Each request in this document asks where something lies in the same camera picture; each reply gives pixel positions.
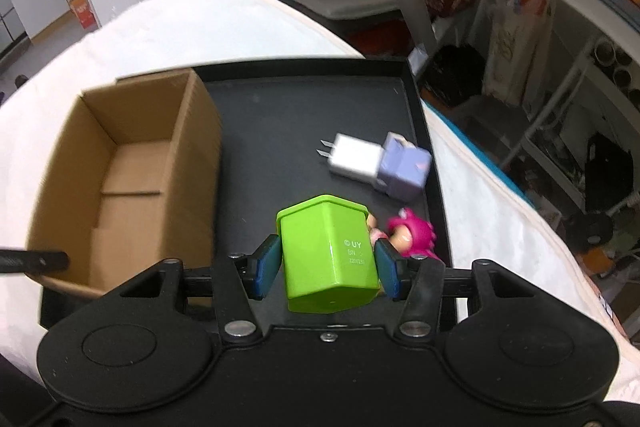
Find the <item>pink haired doll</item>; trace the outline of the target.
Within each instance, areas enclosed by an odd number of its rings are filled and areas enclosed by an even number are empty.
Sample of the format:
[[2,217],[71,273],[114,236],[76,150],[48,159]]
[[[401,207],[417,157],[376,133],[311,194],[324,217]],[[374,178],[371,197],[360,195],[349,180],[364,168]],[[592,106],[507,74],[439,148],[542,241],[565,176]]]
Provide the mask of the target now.
[[410,208],[401,208],[397,216],[387,220],[387,234],[390,243],[402,257],[437,259],[433,225],[417,216]]

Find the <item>brown haired small doll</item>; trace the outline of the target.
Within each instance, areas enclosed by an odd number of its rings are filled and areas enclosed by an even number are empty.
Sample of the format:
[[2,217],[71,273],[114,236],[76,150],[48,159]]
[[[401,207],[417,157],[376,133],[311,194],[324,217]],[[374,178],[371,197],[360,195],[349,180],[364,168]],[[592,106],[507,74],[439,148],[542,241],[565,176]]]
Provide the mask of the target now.
[[369,239],[372,248],[375,248],[375,244],[380,239],[388,239],[388,235],[378,228],[378,219],[376,219],[372,213],[367,217],[367,228],[369,231]]

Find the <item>green plastic box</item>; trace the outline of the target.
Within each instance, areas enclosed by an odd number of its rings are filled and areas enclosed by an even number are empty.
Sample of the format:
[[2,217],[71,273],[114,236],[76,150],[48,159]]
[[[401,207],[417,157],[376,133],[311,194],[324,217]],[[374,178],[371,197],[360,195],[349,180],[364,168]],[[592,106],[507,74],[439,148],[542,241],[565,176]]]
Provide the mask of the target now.
[[320,195],[277,213],[288,309],[333,314],[367,306],[378,271],[366,206]]

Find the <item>lavender toy block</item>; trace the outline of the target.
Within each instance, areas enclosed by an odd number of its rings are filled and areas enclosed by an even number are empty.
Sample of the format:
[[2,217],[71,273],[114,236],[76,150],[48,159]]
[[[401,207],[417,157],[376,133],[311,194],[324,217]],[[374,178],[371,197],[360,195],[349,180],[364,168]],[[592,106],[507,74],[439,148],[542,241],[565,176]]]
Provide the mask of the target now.
[[373,186],[401,202],[413,202],[423,191],[432,165],[432,154],[404,136],[388,132]]

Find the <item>white charger plug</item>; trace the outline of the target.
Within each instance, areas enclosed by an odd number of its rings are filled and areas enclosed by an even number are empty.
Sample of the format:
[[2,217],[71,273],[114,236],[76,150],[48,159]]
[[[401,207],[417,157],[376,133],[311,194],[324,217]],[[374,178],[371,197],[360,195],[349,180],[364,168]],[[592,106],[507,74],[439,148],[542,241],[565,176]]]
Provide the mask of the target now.
[[372,184],[384,154],[382,145],[337,133],[332,142],[321,140],[317,153],[332,173]]

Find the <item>black tray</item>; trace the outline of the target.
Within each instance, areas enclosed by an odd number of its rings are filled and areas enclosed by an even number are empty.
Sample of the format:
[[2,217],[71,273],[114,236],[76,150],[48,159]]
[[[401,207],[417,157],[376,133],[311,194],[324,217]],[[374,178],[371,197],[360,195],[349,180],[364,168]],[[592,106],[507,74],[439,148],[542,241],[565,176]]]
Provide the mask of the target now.
[[274,60],[168,70],[76,96],[27,235],[63,251],[43,284],[96,299],[166,258],[188,269],[254,249],[280,210],[334,195],[386,217],[396,197],[330,166],[388,132],[427,146],[392,61]]

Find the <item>cardboard box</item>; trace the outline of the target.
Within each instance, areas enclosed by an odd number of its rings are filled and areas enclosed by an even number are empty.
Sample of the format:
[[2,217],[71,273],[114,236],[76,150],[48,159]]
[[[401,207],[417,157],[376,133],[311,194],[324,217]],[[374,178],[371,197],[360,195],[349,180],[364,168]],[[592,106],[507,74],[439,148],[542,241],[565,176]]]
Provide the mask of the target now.
[[68,265],[30,278],[99,298],[166,258],[208,265],[221,139],[218,109],[192,68],[79,95],[26,239],[30,251],[63,251]]

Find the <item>orange carton on floor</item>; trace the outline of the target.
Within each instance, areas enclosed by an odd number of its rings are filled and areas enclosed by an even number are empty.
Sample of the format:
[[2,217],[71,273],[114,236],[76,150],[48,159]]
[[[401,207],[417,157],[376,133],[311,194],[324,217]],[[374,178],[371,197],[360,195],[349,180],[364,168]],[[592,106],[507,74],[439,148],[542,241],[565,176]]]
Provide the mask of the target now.
[[88,29],[96,26],[96,17],[92,12],[89,0],[70,0],[68,3],[82,28]]

